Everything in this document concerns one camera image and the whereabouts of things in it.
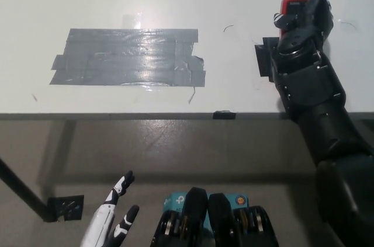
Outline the black and white right hand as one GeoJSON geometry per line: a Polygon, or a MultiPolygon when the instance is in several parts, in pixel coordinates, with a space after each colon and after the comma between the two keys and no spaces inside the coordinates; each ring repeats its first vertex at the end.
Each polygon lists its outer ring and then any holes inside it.
{"type": "Polygon", "coordinates": [[[329,0],[282,0],[273,23],[280,30],[278,50],[283,54],[299,51],[312,42],[322,48],[334,27],[329,0]]]}

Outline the white and black left hand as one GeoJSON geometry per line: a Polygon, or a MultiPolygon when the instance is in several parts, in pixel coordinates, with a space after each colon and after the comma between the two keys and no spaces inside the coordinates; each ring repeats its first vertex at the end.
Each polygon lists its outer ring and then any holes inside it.
{"type": "Polygon", "coordinates": [[[111,228],[117,203],[133,181],[132,171],[128,171],[117,181],[105,201],[95,211],[80,243],[81,246],[121,246],[137,217],[139,206],[131,206],[114,230],[111,228]]]}

